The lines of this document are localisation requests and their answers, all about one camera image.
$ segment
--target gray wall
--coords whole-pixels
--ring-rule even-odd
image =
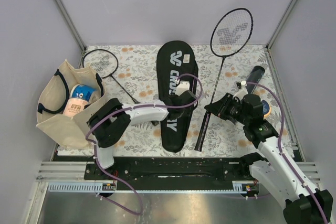
[[[271,49],[305,155],[334,198],[335,13],[335,0],[299,0]]]
[[[20,223],[53,141],[35,128],[39,95],[80,50],[53,0],[0,0],[0,222]]]
[[[63,0],[87,45],[209,44],[217,21],[237,7],[255,18],[251,44],[266,44],[290,0]]]

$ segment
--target floral pattern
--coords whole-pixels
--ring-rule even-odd
[[[140,102],[158,99],[156,79],[156,55],[161,46],[90,46],[87,51],[103,48],[113,52],[119,59],[119,67],[113,75],[121,85]],[[161,144],[160,126],[151,122],[133,125],[127,128],[123,137],[114,146],[114,156],[175,156],[175,157],[240,157],[255,152],[256,149],[244,135],[243,127],[228,124],[212,116],[208,126],[202,152],[194,151],[199,129],[205,113],[204,106],[210,103],[214,84],[222,59],[211,53],[210,46],[192,46],[198,64],[198,75],[203,84],[204,94],[197,109],[193,112],[190,128],[183,149],[178,153],[167,152]],[[93,58],[103,57],[102,51],[93,52]],[[215,94],[215,101],[226,92],[237,92],[235,83],[245,80],[252,68],[260,65],[266,69],[260,84],[275,89],[264,50],[261,45],[248,45],[238,54],[225,60],[223,71]],[[115,66],[109,66],[111,72]],[[127,94],[110,77],[104,79],[109,98],[118,98],[123,103],[133,104]],[[280,109],[275,99],[262,88],[255,93],[271,105],[271,114],[267,120],[280,130]],[[282,142],[287,151],[293,155],[291,140],[285,129]],[[58,155],[89,156],[93,150],[70,150],[59,147]]]

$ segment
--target badminton racket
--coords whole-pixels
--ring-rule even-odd
[[[235,55],[245,47],[250,40],[253,30],[253,18],[251,12],[246,8],[237,8],[225,14],[215,26],[210,39],[211,52],[222,58],[219,73],[217,76],[214,92],[211,101],[214,101],[219,77],[222,72],[226,57]],[[195,150],[201,152],[206,130],[209,125],[211,113],[206,111],[203,117],[201,130],[199,131]]]
[[[96,54],[92,54],[95,51],[102,52],[98,56]],[[92,68],[99,74],[102,79],[111,77],[125,93],[132,99],[135,104],[139,104],[140,102],[135,99],[120,83],[116,80],[113,74],[117,71],[119,66],[119,61],[117,57],[110,51],[105,49],[94,49],[92,51],[87,52],[82,59],[82,67],[87,67],[91,65]],[[152,121],[154,126],[159,124],[158,121]]]

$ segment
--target canvas tote bag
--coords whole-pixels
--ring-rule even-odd
[[[73,117],[63,115],[70,92],[77,84],[90,86],[100,92],[100,99]],[[90,66],[75,69],[67,60],[63,62],[43,90],[37,108],[37,125],[56,143],[67,148],[90,148],[85,140],[89,132],[87,121],[107,101],[105,85]]]

